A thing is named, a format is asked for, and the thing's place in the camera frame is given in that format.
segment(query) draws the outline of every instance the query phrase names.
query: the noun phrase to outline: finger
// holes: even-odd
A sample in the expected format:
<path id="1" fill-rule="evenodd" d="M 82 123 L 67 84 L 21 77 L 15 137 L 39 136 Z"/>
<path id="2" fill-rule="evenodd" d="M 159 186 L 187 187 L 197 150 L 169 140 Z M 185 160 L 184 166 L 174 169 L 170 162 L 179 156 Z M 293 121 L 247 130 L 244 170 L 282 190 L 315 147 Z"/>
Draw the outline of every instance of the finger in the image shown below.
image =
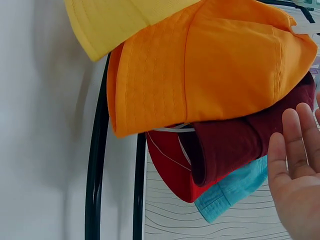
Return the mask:
<path id="1" fill-rule="evenodd" d="M 272 193 L 291 181 L 286 165 L 286 144 L 281 133 L 270 137 L 268 148 L 268 182 Z"/>
<path id="2" fill-rule="evenodd" d="M 296 106 L 305 151 L 308 158 L 308 163 L 313 171 L 310 174 L 320 173 L 320 132 L 311 108 L 306 103 L 300 103 Z"/>
<path id="3" fill-rule="evenodd" d="M 282 125 L 290 177 L 296 179 L 313 175 L 314 172 L 308 165 L 297 112 L 293 109 L 285 110 L 282 115 Z"/>

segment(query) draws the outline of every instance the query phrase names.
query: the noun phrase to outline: hat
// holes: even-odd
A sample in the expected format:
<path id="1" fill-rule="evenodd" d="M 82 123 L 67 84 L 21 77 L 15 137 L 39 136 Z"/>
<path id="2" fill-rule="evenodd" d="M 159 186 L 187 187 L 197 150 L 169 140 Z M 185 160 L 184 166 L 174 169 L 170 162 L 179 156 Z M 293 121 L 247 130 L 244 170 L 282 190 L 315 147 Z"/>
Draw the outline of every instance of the hat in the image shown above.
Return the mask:
<path id="1" fill-rule="evenodd" d="M 283 133 L 283 112 L 299 103 L 313 109 L 314 99 L 315 82 L 308 72 L 288 95 L 265 110 L 229 120 L 192 123 L 195 131 L 178 135 L 189 157 L 194 183 L 206 186 L 265 156 L 271 135 Z"/>
<path id="2" fill-rule="evenodd" d="M 188 156 L 184 154 L 176 132 L 149 131 L 146 140 L 156 170 L 178 198 L 193 203 L 215 183 L 204 187 L 194 183 Z"/>
<path id="3" fill-rule="evenodd" d="M 97 61 L 141 29 L 199 0 L 64 0 L 73 31 Z"/>
<path id="4" fill-rule="evenodd" d="M 268 177 L 267 158 L 264 156 L 231 172 L 198 197 L 194 204 L 208 223 L 212 223 L 264 183 Z"/>
<path id="5" fill-rule="evenodd" d="M 292 32 L 295 24 L 256 0 L 202 0 L 139 31 L 110 58 L 115 134 L 233 119 L 272 106 L 317 54 L 307 34 Z"/>

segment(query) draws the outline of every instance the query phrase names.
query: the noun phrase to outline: black metal rack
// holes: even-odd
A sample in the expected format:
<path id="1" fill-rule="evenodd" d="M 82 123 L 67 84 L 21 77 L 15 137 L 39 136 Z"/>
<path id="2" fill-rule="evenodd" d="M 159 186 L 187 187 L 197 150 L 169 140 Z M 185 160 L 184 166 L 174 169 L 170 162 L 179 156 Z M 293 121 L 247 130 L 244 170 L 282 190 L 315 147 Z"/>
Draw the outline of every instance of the black metal rack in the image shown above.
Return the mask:
<path id="1" fill-rule="evenodd" d="M 265 4 L 287 6 L 300 9 L 310 23 L 315 23 L 310 11 L 313 8 L 297 6 L 292 0 L 259 0 Z M 100 240 L 101 223 L 101 193 L 103 181 L 103 168 L 105 161 L 105 149 L 108 133 L 109 112 L 107 106 L 107 71 L 110 55 L 108 55 L 99 97 L 96 106 L 94 124 L 91 136 L 90 154 L 87 170 L 86 196 L 85 196 L 85 240 Z M 144 202 L 144 178 L 146 159 L 146 136 L 144 133 L 137 135 L 134 179 L 133 202 L 133 240 L 143 238 L 143 202 Z"/>

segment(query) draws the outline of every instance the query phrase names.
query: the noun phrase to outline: palm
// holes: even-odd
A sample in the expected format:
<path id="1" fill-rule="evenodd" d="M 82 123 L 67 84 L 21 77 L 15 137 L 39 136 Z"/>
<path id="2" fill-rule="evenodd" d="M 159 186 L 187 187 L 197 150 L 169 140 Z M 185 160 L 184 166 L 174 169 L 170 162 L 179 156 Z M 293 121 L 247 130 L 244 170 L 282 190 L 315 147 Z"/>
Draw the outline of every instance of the palm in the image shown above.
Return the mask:
<path id="1" fill-rule="evenodd" d="M 315 114 L 319 121 L 320 111 Z M 283 135 L 272 135 L 268 150 L 268 180 L 275 207 L 293 239 L 319 239 L 320 132 L 304 103 L 296 111 L 287 109 L 282 123 Z"/>

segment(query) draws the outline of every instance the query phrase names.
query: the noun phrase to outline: white surface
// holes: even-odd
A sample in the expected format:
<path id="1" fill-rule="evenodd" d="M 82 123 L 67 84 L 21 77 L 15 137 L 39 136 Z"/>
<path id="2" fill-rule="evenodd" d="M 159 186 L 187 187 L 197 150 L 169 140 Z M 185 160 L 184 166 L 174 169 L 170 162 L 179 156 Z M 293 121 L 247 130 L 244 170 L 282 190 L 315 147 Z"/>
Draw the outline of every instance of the white surface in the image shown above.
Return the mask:
<path id="1" fill-rule="evenodd" d="M 0 32 L 0 239 L 83 240 L 105 59 L 89 61 L 63 0 L 1 0 Z M 136 137 L 107 144 L 101 239 L 128 240 Z"/>

